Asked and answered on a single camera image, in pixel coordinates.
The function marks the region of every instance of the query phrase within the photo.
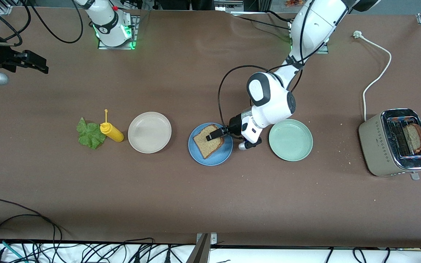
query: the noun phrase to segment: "power plug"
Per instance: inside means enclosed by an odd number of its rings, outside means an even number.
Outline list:
[[[363,38],[363,35],[361,35],[361,31],[356,30],[353,33],[354,38]]]

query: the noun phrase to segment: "white floor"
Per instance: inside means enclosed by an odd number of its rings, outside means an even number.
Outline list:
[[[73,246],[75,244],[62,244],[62,246]],[[98,253],[100,255],[106,254],[115,245],[108,245]],[[32,252],[32,245],[25,245],[28,253]],[[52,248],[52,244],[45,244],[43,248]],[[81,263],[82,252],[86,248],[86,245],[78,245],[73,248],[60,248],[58,250],[60,256],[67,263]],[[167,250],[167,245],[161,245],[155,248],[151,252],[151,258],[157,255],[160,251]],[[24,255],[21,245],[11,245],[15,251],[19,254]],[[135,254],[139,245],[126,245],[124,248],[117,250],[110,258],[111,263],[122,263],[126,255],[127,262],[132,255]],[[177,255],[182,262],[186,262],[187,258],[191,254],[194,246],[186,245],[177,248],[172,248],[172,251]],[[362,250],[367,262],[370,263],[381,263],[384,261],[387,251],[384,250]],[[46,252],[49,258],[53,255],[53,250]],[[360,253],[357,251],[357,257],[361,259]],[[93,256],[85,260],[87,262],[97,262],[100,256],[91,253]],[[210,252],[209,263],[222,263],[228,261],[229,263],[325,263],[327,255],[329,254],[328,249],[229,249],[229,248],[218,248]],[[141,259],[142,263],[146,263],[147,254]],[[153,258],[149,263],[164,263],[166,252],[159,254]],[[18,257],[6,250],[3,254],[2,261],[10,262],[17,260]],[[178,263],[179,261],[173,255],[170,257],[171,263]],[[40,258],[41,263],[48,263],[45,257]],[[62,263],[60,258],[55,258],[55,263]],[[329,263],[356,263],[356,259],[353,257],[352,250],[334,250]],[[100,260],[100,263],[107,263],[106,259]],[[421,263],[421,251],[391,251],[387,263]]]

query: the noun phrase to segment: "bread slice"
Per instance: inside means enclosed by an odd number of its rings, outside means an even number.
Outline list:
[[[404,127],[406,134],[408,134],[407,143],[412,148],[414,153],[421,152],[421,127],[418,124],[412,123]]]
[[[218,127],[212,124],[206,126],[201,130],[200,133],[193,137],[193,140],[199,148],[199,151],[201,152],[204,159],[207,159],[211,154],[217,151],[222,146],[222,144],[224,144],[224,138],[215,138],[210,141],[207,141],[206,139],[206,136],[209,135],[209,133],[212,133],[217,129]]]

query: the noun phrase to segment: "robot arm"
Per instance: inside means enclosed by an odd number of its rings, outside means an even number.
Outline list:
[[[75,0],[84,7],[92,20],[97,37],[107,46],[122,45],[132,37],[129,27],[131,16],[118,7],[114,7],[108,0]]]
[[[308,0],[291,25],[292,50],[279,70],[258,72],[249,78],[247,92],[254,106],[231,118],[228,127],[211,133],[207,140],[225,133],[242,135],[244,142],[239,148],[246,150],[261,143],[259,135],[265,127],[289,118],[296,109],[295,98],[287,90],[292,79],[361,1],[372,0]]]

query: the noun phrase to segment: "table surface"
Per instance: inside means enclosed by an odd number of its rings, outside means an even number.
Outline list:
[[[57,35],[77,37],[75,10],[39,10]],[[82,15],[85,32],[73,45],[32,17],[15,48],[45,57],[50,73],[19,68],[0,86],[0,198],[52,218],[70,240],[192,243],[197,232],[217,232],[223,244],[421,247],[421,179],[370,174],[357,134],[361,93],[388,56],[351,37],[361,30],[393,56],[367,93],[368,116],[412,108],[421,118],[421,25],[414,16],[348,15],[329,40],[329,55],[309,60],[292,116],[313,134],[307,158],[277,158],[265,129],[262,145],[205,167],[189,155],[187,140],[201,123],[219,122],[222,77],[238,65],[279,65],[290,49],[287,33],[224,12],[143,11],[136,50],[97,50]],[[25,19],[15,8],[7,20],[20,28]],[[0,35],[9,33],[0,24]],[[245,84],[254,72],[227,78],[224,120],[248,107]],[[79,119],[101,123],[105,108],[125,133],[140,113],[164,114],[169,144],[150,155],[127,140],[106,140],[95,151],[80,145]],[[0,221],[17,213],[24,211],[0,203]],[[18,218],[3,237],[51,239],[52,230]]]

